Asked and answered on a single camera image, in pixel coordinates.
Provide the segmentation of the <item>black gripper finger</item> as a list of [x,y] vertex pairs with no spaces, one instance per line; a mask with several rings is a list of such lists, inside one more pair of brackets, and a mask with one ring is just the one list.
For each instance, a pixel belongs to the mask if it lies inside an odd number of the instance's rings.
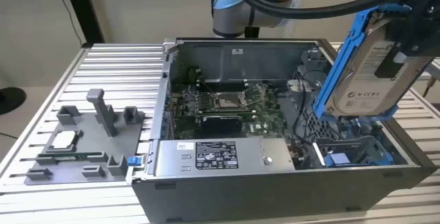
[[375,43],[380,42],[388,53],[375,71],[378,78],[392,79],[404,66],[403,62],[396,62],[395,57],[407,46],[414,32],[412,16],[408,12],[375,12],[374,27],[378,30]]

